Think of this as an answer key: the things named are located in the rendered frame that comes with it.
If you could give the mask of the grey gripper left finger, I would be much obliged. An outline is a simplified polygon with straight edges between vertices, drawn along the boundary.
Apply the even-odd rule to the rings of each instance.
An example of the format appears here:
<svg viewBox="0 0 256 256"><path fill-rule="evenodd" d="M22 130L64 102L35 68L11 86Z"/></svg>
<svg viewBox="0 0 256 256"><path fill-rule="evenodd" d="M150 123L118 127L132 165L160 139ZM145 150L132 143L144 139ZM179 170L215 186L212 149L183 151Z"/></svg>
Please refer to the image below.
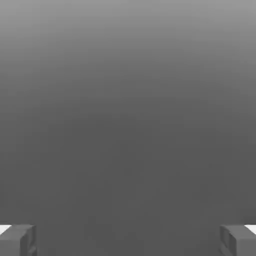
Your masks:
<svg viewBox="0 0 256 256"><path fill-rule="evenodd" d="M37 226L0 224L0 256L38 256Z"/></svg>

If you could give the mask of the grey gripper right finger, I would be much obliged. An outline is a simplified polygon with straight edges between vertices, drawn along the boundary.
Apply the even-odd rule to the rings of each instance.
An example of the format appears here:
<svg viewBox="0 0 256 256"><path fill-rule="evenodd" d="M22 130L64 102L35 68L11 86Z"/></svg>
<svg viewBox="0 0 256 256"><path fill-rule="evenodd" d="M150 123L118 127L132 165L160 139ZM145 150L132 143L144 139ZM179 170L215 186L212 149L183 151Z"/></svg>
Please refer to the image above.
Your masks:
<svg viewBox="0 0 256 256"><path fill-rule="evenodd" d="M220 256L256 256L256 224L221 225Z"/></svg>

